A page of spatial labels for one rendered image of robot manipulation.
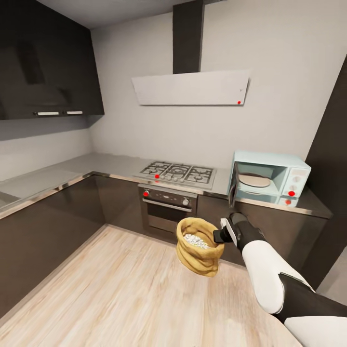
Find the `microwave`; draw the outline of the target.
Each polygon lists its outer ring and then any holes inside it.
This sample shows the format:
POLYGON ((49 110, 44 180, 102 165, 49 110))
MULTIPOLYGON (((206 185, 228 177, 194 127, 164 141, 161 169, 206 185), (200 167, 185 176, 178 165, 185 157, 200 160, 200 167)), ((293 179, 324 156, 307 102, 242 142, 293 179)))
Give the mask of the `microwave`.
POLYGON ((235 150, 229 211, 238 188, 299 198, 310 172, 311 167, 296 155, 235 150))

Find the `popcorn bag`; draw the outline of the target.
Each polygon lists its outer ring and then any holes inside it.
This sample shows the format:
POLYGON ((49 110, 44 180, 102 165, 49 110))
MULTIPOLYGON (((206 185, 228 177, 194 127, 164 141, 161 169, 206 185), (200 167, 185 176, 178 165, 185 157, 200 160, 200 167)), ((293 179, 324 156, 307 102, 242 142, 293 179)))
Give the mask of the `popcorn bag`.
POLYGON ((218 228, 197 217, 182 219, 176 230, 176 251, 180 261, 189 270, 207 277, 214 277, 218 273, 218 260, 225 247, 225 242, 214 242, 214 230, 218 228), (206 247, 190 243, 186 239, 188 235, 200 239, 206 247))

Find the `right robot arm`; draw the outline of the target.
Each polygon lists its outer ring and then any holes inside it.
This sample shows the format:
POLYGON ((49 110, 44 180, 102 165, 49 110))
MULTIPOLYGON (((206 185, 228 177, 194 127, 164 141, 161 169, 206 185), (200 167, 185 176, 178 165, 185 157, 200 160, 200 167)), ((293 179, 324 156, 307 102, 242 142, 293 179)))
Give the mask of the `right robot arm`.
POLYGON ((234 242, 259 306, 276 317, 302 347, 347 347, 347 306, 315 293, 243 213, 221 218, 214 242, 234 242))

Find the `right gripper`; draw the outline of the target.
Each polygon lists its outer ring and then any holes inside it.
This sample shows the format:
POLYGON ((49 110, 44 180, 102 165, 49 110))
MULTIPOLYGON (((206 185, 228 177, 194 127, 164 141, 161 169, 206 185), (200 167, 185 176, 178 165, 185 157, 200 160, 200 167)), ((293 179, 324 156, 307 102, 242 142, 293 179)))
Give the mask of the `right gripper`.
POLYGON ((224 228, 222 230, 214 230, 214 242, 216 243, 222 243, 222 242, 233 242, 232 238, 229 238, 225 232, 224 228))

